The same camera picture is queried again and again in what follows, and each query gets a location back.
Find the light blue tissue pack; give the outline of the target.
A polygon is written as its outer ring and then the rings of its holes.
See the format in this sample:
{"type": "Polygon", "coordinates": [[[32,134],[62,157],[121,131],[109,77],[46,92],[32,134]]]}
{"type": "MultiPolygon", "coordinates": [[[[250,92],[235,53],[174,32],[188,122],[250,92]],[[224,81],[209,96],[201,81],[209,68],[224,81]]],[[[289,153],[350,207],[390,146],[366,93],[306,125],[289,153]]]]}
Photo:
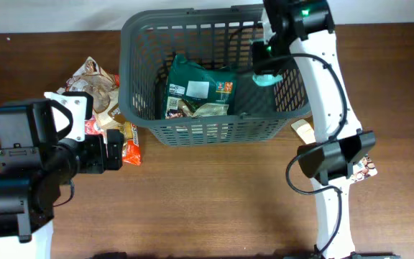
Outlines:
{"type": "Polygon", "coordinates": [[[274,86],[275,84],[283,81],[282,75],[274,76],[272,74],[257,75],[254,73],[252,79],[260,87],[274,86]]]}

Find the grey plastic slotted basket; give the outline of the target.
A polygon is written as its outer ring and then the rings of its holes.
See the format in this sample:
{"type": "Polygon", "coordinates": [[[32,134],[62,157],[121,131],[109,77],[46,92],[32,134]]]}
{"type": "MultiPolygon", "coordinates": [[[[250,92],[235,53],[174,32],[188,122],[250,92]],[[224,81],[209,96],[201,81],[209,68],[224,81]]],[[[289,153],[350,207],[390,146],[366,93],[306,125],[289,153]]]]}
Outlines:
{"type": "Polygon", "coordinates": [[[303,79],[294,62],[274,86],[239,79],[227,115],[166,119],[165,92],[173,59],[182,54],[207,69],[252,66],[252,43],[263,36],[261,4],[223,9],[149,10],[121,29],[119,108],[169,146],[250,142],[274,137],[289,121],[309,115],[303,79]]]}

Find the dark green snack bag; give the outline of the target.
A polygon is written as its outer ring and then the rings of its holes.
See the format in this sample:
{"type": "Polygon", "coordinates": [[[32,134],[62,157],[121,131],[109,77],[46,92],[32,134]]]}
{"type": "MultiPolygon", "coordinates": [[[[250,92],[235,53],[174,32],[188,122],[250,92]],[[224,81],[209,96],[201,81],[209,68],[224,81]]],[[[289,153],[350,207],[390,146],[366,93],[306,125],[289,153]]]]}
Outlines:
{"type": "Polygon", "coordinates": [[[234,111],[237,75],[230,67],[208,70],[175,56],[166,81],[163,119],[230,115],[234,111]]]}

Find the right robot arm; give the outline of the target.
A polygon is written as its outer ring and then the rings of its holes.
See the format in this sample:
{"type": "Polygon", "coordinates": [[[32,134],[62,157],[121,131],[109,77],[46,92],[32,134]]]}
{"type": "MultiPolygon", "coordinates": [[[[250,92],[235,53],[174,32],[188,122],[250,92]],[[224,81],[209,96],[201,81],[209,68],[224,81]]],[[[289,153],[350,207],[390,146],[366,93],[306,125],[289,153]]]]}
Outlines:
{"type": "Polygon", "coordinates": [[[264,38],[253,45],[252,71],[277,76],[298,67],[310,104],[315,142],[302,145],[285,169],[290,188],[316,199],[313,258],[358,258],[351,236],[349,189],[357,163],[374,147],[346,93],[327,1],[265,1],[264,38]]]}

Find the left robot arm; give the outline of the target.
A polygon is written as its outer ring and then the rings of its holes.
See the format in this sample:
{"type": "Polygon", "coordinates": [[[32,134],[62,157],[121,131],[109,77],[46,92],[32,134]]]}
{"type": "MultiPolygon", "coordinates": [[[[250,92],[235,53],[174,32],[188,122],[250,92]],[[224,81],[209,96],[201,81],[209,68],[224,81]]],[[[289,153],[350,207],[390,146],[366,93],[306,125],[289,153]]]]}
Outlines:
{"type": "Polygon", "coordinates": [[[0,106],[0,258],[49,258],[60,187],[121,168],[123,134],[71,138],[75,121],[52,99],[0,106]]]}

